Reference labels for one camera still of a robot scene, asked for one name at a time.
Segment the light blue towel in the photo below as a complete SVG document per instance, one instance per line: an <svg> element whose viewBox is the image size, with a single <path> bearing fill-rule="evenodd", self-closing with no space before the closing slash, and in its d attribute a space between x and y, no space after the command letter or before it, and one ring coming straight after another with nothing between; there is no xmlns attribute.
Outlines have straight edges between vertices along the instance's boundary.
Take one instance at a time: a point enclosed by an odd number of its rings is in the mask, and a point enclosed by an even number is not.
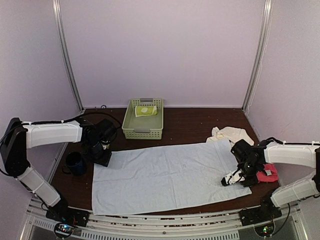
<svg viewBox="0 0 320 240"><path fill-rule="evenodd" d="M227 139L115 151L109 165L95 165L95 215L135 215L203 206L251 194L222 178L237 168Z"/></svg>

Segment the pale green plastic basket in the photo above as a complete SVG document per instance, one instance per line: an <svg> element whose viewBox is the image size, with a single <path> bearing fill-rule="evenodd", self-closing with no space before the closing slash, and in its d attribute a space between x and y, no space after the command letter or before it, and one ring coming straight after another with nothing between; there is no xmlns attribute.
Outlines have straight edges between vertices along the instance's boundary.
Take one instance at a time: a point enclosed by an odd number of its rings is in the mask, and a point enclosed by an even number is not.
<svg viewBox="0 0 320 240"><path fill-rule="evenodd" d="M135 106L157 106L157 115L135 116ZM126 109L122 131L127 140L160 140L164 128L164 100L162 98L132 98Z"/></svg>

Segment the green patterned towel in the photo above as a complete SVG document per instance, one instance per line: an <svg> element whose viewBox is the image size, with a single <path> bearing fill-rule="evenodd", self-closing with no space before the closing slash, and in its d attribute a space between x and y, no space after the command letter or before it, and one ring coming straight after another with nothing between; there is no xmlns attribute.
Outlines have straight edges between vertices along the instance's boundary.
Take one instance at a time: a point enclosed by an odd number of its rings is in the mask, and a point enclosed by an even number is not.
<svg viewBox="0 0 320 240"><path fill-rule="evenodd" d="M156 105L145 106L145 105L136 105L134 109L135 117L148 117L155 116L158 114L158 108Z"/></svg>

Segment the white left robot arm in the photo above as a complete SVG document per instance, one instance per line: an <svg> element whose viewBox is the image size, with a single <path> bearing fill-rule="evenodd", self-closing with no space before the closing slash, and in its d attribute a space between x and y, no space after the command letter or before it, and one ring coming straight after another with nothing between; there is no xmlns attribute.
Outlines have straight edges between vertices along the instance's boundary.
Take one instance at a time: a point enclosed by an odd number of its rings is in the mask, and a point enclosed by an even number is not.
<svg viewBox="0 0 320 240"><path fill-rule="evenodd" d="M5 173L23 183L42 199L61 222L72 218L72 211L63 203L63 197L46 180L54 166L42 157L54 159L58 148L67 143L82 144L89 161L106 167L111 152L108 145L115 138L117 128L108 119L91 123L83 117L66 120L23 121L12 118L0 140L0 155Z"/></svg>

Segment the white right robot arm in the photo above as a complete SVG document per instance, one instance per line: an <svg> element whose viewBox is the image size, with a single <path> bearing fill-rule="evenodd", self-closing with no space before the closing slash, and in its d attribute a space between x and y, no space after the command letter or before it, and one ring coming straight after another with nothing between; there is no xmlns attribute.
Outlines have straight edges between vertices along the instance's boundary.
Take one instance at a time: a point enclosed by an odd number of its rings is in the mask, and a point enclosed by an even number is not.
<svg viewBox="0 0 320 240"><path fill-rule="evenodd" d="M241 139L230 151L238 165L222 178L223 186L252 186L258 180L257 173L263 171L267 164L280 167L281 186L256 210L256 216L261 221L268 220L278 207L320 194L318 141L286 142L270 137L257 145L250 145Z"/></svg>

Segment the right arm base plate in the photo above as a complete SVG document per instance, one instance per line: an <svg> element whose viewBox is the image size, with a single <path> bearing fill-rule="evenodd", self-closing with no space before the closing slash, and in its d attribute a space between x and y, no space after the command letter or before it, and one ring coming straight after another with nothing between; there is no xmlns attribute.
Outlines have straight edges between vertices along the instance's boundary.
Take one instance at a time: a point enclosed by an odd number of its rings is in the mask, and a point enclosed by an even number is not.
<svg viewBox="0 0 320 240"><path fill-rule="evenodd" d="M256 225L263 222L272 221L282 216L279 208L272 208L267 211L265 207L244 208L239 212L239 218L242 226Z"/></svg>

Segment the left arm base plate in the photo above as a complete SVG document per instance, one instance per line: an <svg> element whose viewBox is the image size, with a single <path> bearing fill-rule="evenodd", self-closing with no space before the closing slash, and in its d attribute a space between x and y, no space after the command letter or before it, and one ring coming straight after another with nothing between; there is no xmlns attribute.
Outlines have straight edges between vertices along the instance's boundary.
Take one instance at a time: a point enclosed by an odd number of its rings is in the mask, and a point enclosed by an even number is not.
<svg viewBox="0 0 320 240"><path fill-rule="evenodd" d="M85 210L68 208L67 213L59 217L57 213L52 210L47 210L45 217L57 222L62 222L71 226L86 227L89 220L90 213Z"/></svg>

